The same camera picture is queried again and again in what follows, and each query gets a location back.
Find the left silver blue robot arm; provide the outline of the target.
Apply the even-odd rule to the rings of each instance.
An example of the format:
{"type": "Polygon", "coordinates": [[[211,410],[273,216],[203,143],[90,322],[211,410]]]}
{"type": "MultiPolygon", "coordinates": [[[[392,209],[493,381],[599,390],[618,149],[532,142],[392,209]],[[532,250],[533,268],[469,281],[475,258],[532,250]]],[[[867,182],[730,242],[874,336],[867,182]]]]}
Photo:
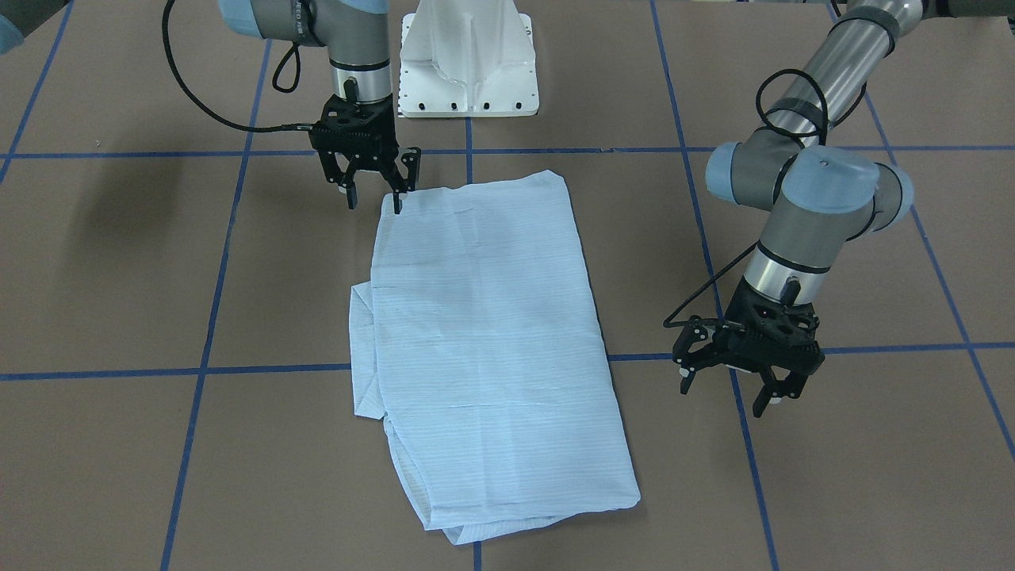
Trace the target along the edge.
{"type": "Polygon", "coordinates": [[[757,374],[752,415],[801,397],[825,360],[814,300],[847,242],[898,223],[913,205],[913,182],[898,167],[828,144],[866,94],[869,77],[923,21],[923,1],[849,1],[803,69],[779,70],[791,84],[768,108],[758,88],[760,126],[742,142],[715,148],[710,195],[768,214],[764,230],[740,253],[746,268],[714,318],[673,313],[672,358],[680,391],[712,366],[757,374]]]}

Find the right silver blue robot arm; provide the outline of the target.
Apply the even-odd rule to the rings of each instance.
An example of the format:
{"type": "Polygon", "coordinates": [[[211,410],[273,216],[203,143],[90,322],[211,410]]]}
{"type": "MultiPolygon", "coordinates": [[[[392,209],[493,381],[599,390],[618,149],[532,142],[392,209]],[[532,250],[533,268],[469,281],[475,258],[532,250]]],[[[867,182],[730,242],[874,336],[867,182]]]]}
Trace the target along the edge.
{"type": "Polygon", "coordinates": [[[421,150],[396,141],[396,109],[387,1],[220,1],[225,24],[239,35],[325,48],[334,94],[320,119],[300,126],[325,179],[358,205],[355,175],[377,172],[392,191],[394,213],[416,191],[421,150]]]}

